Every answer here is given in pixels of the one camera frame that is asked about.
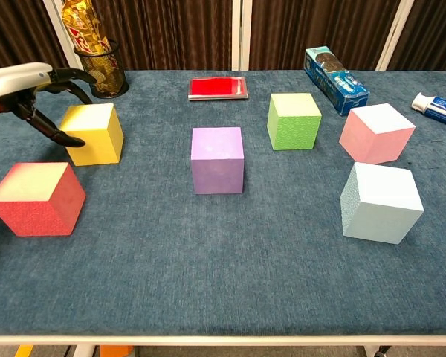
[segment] red box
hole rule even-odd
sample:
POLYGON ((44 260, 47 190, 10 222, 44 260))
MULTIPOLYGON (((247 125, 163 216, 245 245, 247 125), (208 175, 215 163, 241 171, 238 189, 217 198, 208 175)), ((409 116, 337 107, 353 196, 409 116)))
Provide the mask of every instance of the red box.
POLYGON ((69 163, 18 163, 0 183, 0 218, 20 237, 67 236, 84 199, 69 163))

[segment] foam cube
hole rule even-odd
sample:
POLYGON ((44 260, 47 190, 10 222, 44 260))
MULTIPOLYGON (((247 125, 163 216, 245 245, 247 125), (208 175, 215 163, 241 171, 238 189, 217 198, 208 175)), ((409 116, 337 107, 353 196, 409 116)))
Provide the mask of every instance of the foam cube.
POLYGON ((84 199, 69 163, 18 163, 0 183, 0 218, 20 237, 67 236, 84 199))
POLYGON ((410 170, 355 162, 340 196, 343 235, 399 244, 423 214, 410 170))
POLYGON ((120 161, 124 135, 114 104, 70 106, 61 130, 86 142, 84 147, 66 147, 76 166, 120 161))
POLYGON ((321 118, 309 93, 271 94, 268 133, 273 150, 312 149, 321 118))
POLYGON ((381 164, 398 159, 415 126, 390 104, 351 109, 340 144, 355 161, 381 164))
POLYGON ((242 193, 241 128, 194 128, 191 162, 196 194, 242 193))

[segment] purple cube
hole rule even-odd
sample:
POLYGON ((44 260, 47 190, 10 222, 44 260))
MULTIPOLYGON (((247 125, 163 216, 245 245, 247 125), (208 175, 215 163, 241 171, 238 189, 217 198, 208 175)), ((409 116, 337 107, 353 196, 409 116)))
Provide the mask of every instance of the purple cube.
POLYGON ((191 159, 196 194, 243 193, 241 128, 194 128, 191 159))

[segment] white cube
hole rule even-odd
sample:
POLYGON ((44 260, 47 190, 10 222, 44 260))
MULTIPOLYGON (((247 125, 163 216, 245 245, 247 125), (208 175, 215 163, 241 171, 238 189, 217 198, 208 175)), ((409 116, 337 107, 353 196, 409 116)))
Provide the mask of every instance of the white cube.
POLYGON ((343 235, 399 244, 423 214, 410 170, 355 162, 340 196, 343 235))

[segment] table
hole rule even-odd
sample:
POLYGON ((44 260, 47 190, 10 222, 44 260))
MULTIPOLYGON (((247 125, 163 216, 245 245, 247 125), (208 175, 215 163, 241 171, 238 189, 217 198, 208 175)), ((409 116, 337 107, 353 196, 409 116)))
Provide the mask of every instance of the table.
MULTIPOLYGON (((190 78, 229 74, 130 71, 127 94, 94 100, 116 106, 122 161, 74 168, 87 198, 70 237, 19 239, 0 220, 0 343, 446 344, 446 125, 410 108, 420 91, 446 97, 446 72, 354 72, 369 104, 416 125, 387 164, 413 171, 425 209, 400 245, 342 235, 345 117, 305 72, 241 73, 249 100, 187 100, 190 78), (314 96, 313 150, 271 149, 275 92, 314 96), (193 194, 202 126, 242 128, 242 195, 193 194)), ((36 106, 59 123, 74 104, 40 93, 36 106)), ((17 161, 69 158, 0 115, 0 181, 17 161)))

